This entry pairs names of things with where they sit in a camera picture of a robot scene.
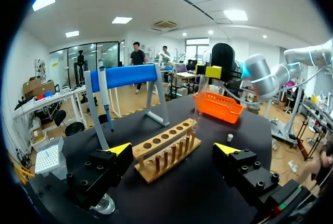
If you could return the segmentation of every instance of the orange plastic basket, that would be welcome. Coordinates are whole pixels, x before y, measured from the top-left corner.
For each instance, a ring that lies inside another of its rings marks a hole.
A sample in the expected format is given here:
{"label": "orange plastic basket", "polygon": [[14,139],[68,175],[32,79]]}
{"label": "orange plastic basket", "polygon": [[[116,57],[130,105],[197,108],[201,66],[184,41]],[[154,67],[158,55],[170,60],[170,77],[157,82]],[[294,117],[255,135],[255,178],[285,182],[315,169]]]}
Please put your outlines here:
{"label": "orange plastic basket", "polygon": [[199,111],[232,124],[237,122],[244,109],[233,98],[224,97],[208,91],[203,93],[203,96],[199,97],[199,100],[197,93],[193,96]]}

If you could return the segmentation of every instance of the white bottle cap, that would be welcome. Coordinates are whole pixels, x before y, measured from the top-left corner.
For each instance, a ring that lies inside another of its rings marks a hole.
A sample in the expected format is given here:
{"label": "white bottle cap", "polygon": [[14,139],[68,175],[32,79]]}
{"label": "white bottle cap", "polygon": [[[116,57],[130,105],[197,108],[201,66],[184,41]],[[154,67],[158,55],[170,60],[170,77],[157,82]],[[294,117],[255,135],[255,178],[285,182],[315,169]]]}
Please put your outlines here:
{"label": "white bottle cap", "polygon": [[228,134],[227,141],[228,141],[228,142],[231,142],[231,140],[232,140],[233,137],[234,137],[233,134]]}

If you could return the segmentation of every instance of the wooden test tube rack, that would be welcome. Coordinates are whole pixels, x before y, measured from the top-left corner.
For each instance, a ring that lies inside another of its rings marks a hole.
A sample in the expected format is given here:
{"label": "wooden test tube rack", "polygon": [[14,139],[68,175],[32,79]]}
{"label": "wooden test tube rack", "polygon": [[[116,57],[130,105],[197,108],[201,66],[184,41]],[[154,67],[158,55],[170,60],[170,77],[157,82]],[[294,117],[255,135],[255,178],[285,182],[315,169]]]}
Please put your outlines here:
{"label": "wooden test tube rack", "polygon": [[[162,176],[201,144],[198,138],[190,136],[192,123],[193,119],[188,118],[180,124],[133,147],[133,155],[139,162],[135,165],[135,168],[148,183]],[[162,150],[156,154],[144,159],[145,155],[161,148]]]}

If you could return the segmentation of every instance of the wooden test tube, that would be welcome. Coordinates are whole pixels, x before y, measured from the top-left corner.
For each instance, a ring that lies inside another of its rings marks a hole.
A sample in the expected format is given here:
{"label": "wooden test tube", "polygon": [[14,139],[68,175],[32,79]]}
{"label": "wooden test tube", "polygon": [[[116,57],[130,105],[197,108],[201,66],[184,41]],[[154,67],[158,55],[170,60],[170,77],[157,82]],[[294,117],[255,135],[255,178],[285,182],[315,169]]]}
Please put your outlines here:
{"label": "wooden test tube", "polygon": [[178,157],[181,157],[183,155],[183,140],[179,142],[179,151],[178,151]]}
{"label": "wooden test tube", "polygon": [[192,132],[191,144],[189,146],[190,150],[193,148],[195,137],[196,137],[196,132],[194,131],[194,132]]}
{"label": "wooden test tube", "polygon": [[160,171],[160,158],[159,155],[155,156],[156,172]]}
{"label": "wooden test tube", "polygon": [[171,163],[173,163],[175,161],[175,158],[176,158],[176,145],[172,145],[171,147],[172,149],[172,158],[171,158]]}
{"label": "wooden test tube", "polygon": [[186,140],[185,140],[185,151],[184,153],[186,154],[188,151],[188,145],[189,145],[189,136],[186,136]]}
{"label": "wooden test tube", "polygon": [[168,152],[164,151],[163,155],[164,155],[164,168],[166,168],[168,166]]}
{"label": "wooden test tube", "polygon": [[145,167],[145,164],[144,164],[144,159],[143,159],[143,157],[140,157],[140,158],[138,159],[138,161],[139,161],[140,168],[143,168],[143,167]]}

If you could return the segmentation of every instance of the hand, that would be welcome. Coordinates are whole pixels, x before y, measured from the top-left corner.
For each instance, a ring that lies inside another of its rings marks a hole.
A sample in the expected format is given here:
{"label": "hand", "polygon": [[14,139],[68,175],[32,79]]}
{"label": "hand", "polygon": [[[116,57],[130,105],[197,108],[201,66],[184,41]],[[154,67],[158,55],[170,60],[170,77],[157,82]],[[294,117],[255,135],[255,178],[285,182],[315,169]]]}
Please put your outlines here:
{"label": "hand", "polygon": [[321,155],[321,160],[324,168],[328,168],[330,165],[328,158],[329,156],[326,155],[326,152],[323,152]]}

